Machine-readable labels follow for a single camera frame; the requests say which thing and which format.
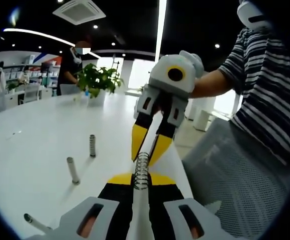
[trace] metal cylinder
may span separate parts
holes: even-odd
[[[140,152],[136,159],[136,169],[134,175],[134,188],[137,190],[148,188],[148,163],[149,154],[146,152]]]
[[[44,233],[48,233],[52,230],[51,227],[48,227],[46,225],[43,225],[41,222],[37,221],[36,219],[34,219],[32,216],[30,216],[28,213],[24,214],[24,218],[25,220],[31,224],[32,226],[34,226],[35,228],[39,229],[40,231],[43,231]]]
[[[74,159],[72,157],[68,157],[67,163],[68,163],[70,175],[73,179],[72,182],[73,182],[73,184],[78,185],[80,183],[80,179],[79,179],[77,171],[76,171]]]
[[[96,136],[93,134],[89,137],[89,155],[92,158],[96,157]]]

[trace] white stool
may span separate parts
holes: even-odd
[[[206,131],[208,120],[211,115],[210,112],[198,108],[193,121],[193,127],[196,130]]]

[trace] flower pot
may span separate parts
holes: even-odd
[[[105,102],[106,92],[104,90],[100,90],[97,97],[88,98],[88,106],[89,107],[101,107]]]

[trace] air conditioning vent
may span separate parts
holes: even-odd
[[[72,0],[63,4],[53,12],[74,25],[83,24],[96,19],[106,17],[106,15],[91,0]]]

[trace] floor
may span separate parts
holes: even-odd
[[[184,119],[176,132],[174,140],[181,159],[187,155],[204,134],[204,131],[198,131],[193,127],[192,121],[189,121],[186,118]]]

